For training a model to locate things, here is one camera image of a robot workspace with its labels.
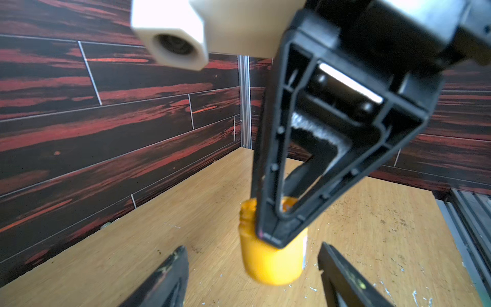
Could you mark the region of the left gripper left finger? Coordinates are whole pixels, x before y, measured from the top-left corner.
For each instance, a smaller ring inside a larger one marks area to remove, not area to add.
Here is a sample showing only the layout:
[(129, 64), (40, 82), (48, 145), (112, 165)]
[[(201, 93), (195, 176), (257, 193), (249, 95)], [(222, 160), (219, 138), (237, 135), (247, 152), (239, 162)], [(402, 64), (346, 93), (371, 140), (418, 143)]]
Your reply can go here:
[(187, 250), (179, 246), (121, 305), (182, 307), (188, 281)]

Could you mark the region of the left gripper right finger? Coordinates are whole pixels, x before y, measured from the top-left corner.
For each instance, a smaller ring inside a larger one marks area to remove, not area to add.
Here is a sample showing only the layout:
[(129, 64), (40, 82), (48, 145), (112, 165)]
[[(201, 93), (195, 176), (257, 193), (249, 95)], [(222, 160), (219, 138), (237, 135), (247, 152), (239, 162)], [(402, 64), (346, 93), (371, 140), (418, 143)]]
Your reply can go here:
[(334, 246), (321, 245), (318, 267), (328, 307), (392, 305)]

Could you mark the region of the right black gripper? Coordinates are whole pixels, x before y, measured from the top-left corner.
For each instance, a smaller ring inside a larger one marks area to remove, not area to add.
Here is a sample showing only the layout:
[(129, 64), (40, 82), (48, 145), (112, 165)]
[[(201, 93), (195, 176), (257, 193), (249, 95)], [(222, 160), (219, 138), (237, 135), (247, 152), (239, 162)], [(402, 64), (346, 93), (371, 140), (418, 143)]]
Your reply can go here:
[(307, 1), (341, 41), (396, 71), (490, 65), (490, 1)]

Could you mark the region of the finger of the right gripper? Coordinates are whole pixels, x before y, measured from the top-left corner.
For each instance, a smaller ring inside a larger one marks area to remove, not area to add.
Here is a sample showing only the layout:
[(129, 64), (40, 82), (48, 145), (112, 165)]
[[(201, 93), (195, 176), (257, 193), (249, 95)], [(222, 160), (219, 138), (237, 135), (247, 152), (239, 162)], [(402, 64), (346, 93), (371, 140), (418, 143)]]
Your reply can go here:
[(253, 159), (254, 231), (289, 245), (343, 193), (429, 122), (444, 84), (425, 63), (371, 57), (308, 9), (284, 32)]

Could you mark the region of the yellow paint jar front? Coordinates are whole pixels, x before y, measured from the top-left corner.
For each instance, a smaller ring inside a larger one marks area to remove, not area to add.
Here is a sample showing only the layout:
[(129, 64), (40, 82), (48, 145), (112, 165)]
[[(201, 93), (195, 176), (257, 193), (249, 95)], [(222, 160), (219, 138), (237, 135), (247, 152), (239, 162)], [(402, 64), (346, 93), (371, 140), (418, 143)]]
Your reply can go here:
[(285, 248), (260, 240), (255, 233), (255, 198), (241, 203), (239, 235), (242, 260), (247, 274), (264, 285), (289, 285), (298, 280), (306, 266), (308, 229), (304, 229)]

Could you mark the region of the right aluminium corner post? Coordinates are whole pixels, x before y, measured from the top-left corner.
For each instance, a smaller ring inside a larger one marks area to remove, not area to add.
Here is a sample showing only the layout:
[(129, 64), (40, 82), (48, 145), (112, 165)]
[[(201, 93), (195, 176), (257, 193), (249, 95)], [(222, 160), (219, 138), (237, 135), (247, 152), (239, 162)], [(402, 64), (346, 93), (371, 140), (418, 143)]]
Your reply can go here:
[(249, 56), (238, 56), (240, 88), (240, 139), (241, 147), (252, 149), (251, 85)]

